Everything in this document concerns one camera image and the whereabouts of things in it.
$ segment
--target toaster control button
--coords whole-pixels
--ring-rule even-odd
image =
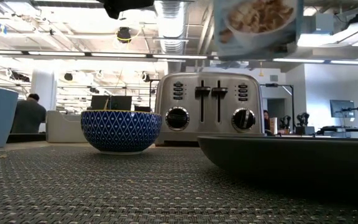
[[[237,131],[245,132],[253,127],[256,123],[255,114],[247,108],[239,108],[234,112],[231,118],[233,128]]]
[[[189,122],[190,116],[186,109],[175,106],[165,114],[165,122],[174,131],[184,130]]]

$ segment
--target dark gray plate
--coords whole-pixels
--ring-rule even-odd
[[[259,180],[358,187],[358,139],[200,136],[217,166]]]

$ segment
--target stainless steel toaster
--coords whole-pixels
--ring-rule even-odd
[[[264,136],[260,85],[249,75],[166,75],[158,84],[155,112],[163,116],[156,145],[197,136]]]

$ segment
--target man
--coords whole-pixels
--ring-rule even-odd
[[[30,94],[27,100],[17,102],[11,133],[38,134],[40,124],[45,122],[47,110],[38,104],[38,94]]]

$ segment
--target blue patterned bowl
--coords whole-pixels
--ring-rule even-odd
[[[81,129],[85,139],[106,154],[138,154],[160,134],[162,118],[135,111],[84,111]]]

